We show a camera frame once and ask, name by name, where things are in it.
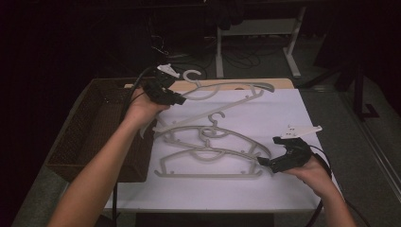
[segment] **hanger hook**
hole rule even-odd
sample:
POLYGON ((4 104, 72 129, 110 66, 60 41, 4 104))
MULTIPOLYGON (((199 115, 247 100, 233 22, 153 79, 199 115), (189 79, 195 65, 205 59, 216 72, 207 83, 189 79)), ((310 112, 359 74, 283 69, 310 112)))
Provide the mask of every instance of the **hanger hook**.
POLYGON ((197 87, 201 87, 201 83, 197 79, 193 80, 193 79, 188 78, 188 74, 190 74, 190 73, 201 75, 201 72, 197 71, 197 70, 193 70, 193 69, 186 70, 185 72, 183 72, 183 79, 185 79, 185 81, 190 82, 190 83, 195 83, 197 85, 197 87))
POLYGON ((209 118, 210 122, 213 123, 213 126, 216 127, 218 125, 218 121, 213 119, 213 115, 214 114, 219 114, 222 118, 225 117, 225 114, 223 112, 216 112, 216 113, 212 113, 212 114, 207 116, 209 118))

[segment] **dark background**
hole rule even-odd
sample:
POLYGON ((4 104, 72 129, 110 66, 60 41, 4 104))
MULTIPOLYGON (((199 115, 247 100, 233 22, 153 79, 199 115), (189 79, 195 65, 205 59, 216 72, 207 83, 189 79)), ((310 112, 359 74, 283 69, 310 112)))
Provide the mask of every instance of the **dark background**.
MULTIPOLYGON (((93 13, 79 11, 68 1, 0 4, 0 221, 10 226, 70 108, 90 80, 134 77, 149 64, 163 62, 150 48, 157 41, 149 37, 149 16, 158 22, 159 34, 169 37, 167 42, 190 51, 198 51, 202 37, 214 35, 215 29, 202 23, 203 9, 193 9, 187 20, 179 20, 173 10, 93 13), (188 21, 194 26, 188 27, 188 21), (163 22, 187 28, 173 36, 163 22), (188 37, 194 38, 192 43, 185 42, 188 37)), ((327 33, 317 58, 320 66, 334 67, 357 53, 365 74, 401 113, 396 13, 390 1, 314 6, 305 16, 302 32, 327 33)))

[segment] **floor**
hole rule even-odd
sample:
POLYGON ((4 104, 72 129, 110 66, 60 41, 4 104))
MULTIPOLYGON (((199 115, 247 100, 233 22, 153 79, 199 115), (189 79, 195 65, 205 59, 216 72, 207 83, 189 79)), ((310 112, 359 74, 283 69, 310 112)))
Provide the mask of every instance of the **floor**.
MULTIPOLYGON (((171 52, 172 57, 167 62, 177 71, 197 69, 202 72, 200 79, 215 79, 214 40, 206 42, 203 54, 187 56, 186 53, 171 52)), ((224 77, 288 78, 297 86, 326 71, 313 65, 323 38, 300 37, 293 56, 302 76, 294 79, 281 50, 287 42, 288 37, 285 36, 224 40, 224 77)), ((334 75, 312 89, 300 90, 312 122, 323 127, 323 131, 318 133, 323 149, 331 160, 344 198, 356 207, 370 226, 399 226, 401 198, 396 173, 401 173, 401 153, 398 152, 401 149, 398 139, 401 119, 386 102, 377 85, 366 79, 364 101, 373 104, 380 117, 361 123, 352 112, 353 88, 348 92, 337 92, 333 89, 337 77, 334 75), (393 172, 389 171, 389 164, 383 164, 386 158, 393 172)), ((41 173, 42 177, 32 186, 13 226, 45 226, 47 223, 65 182, 45 167, 41 173), (43 195, 42 191, 46 188, 52 190, 43 195)), ((352 213, 358 226, 365 226, 357 212, 352 213)), ((274 226, 302 226, 309 218, 310 214, 277 214, 274 226)), ((134 226, 134 221, 135 214, 124 213, 118 218, 118 225, 134 226)), ((314 226, 325 226, 323 215, 314 226)))

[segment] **forearm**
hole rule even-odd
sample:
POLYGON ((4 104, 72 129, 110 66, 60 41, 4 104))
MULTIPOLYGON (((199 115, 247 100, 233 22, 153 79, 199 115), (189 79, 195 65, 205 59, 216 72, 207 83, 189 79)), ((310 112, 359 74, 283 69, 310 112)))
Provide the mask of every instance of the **forearm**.
POLYGON ((121 166, 139 129, 123 122, 61 198, 49 226, 93 226, 113 191, 121 166))
POLYGON ((348 210, 347 204, 337 188, 333 188, 332 192, 322 196, 322 202, 327 226, 356 226, 354 219, 348 210))

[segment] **metal stand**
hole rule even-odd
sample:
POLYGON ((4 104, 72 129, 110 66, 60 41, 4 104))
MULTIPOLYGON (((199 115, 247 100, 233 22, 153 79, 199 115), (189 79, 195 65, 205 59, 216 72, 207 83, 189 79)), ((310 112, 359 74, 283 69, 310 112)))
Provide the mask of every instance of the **metal stand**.
POLYGON ((292 51, 297 41, 298 34, 301 28, 302 20, 306 7, 302 7, 298 13, 297 18, 290 19, 269 19, 269 20, 250 20, 244 21, 241 25, 232 26, 230 30, 221 30, 218 28, 218 47, 216 54, 216 77, 218 79, 224 78, 223 63, 221 57, 221 37, 233 35, 267 35, 267 34, 290 34, 291 40, 287 47, 283 48, 284 55, 286 56, 289 69, 292 76, 299 78, 301 73, 292 57, 292 51))
POLYGON ((294 25, 294 28, 292 29, 291 41, 289 42, 288 47, 283 48, 284 55, 286 56, 289 69, 291 70, 292 76, 294 76, 296 79, 301 77, 301 73, 300 73, 300 70, 298 69, 297 64, 295 63, 294 58, 292 57, 292 50, 294 49, 295 42, 297 41, 298 34, 300 32, 300 28, 301 28, 301 24, 302 24, 302 20, 304 19, 305 11, 306 11, 305 7, 301 8, 301 10, 298 14, 298 17, 297 17, 297 21, 294 25))

